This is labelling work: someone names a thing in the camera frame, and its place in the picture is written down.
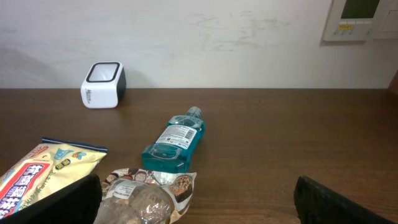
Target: blue mouthwash bottle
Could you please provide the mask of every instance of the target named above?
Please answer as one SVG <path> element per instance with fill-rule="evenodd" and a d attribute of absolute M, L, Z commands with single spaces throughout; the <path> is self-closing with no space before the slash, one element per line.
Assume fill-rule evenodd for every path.
<path fill-rule="evenodd" d="M 170 173 L 187 172 L 191 155 L 205 133 L 201 109 L 191 107 L 185 115 L 174 116 L 155 144 L 141 154 L 144 167 Z"/>

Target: white cube device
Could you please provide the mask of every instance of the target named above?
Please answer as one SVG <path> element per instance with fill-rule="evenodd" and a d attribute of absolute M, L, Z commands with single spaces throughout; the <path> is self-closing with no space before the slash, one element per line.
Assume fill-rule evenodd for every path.
<path fill-rule="evenodd" d="M 126 76 L 119 62 L 94 64 L 80 88 L 81 99 L 88 108 L 114 108 L 125 91 Z"/>

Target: black object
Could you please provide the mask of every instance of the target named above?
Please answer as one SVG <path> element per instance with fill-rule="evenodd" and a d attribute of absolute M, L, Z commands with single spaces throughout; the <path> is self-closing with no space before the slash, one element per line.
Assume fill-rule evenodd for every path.
<path fill-rule="evenodd" d="M 118 94 L 118 102 L 120 102 L 123 97 L 124 93 L 126 92 L 126 74 L 124 74 L 124 67 L 122 68 L 122 72 L 119 77 L 118 84 L 116 85 L 116 93 Z"/>
<path fill-rule="evenodd" d="M 102 198 L 100 178 L 90 174 L 0 220 L 9 223 L 93 223 Z"/>
<path fill-rule="evenodd" d="M 392 224 L 309 177 L 299 177 L 294 204 L 302 224 Z"/>

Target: display screen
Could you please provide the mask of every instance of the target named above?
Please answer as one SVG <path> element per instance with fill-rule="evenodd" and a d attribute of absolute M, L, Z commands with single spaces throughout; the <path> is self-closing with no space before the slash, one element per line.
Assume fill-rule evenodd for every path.
<path fill-rule="evenodd" d="M 347 0 L 342 19 L 373 18 L 380 0 Z"/>

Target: plastic wrapper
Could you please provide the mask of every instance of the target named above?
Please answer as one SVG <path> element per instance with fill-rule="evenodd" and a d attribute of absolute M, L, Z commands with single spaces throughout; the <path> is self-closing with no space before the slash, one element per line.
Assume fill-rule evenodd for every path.
<path fill-rule="evenodd" d="M 105 147 L 43 138 L 0 178 L 0 219 L 88 175 Z"/>
<path fill-rule="evenodd" d="M 196 173 L 119 169 L 102 183 L 94 224 L 169 224 L 187 212 Z"/>

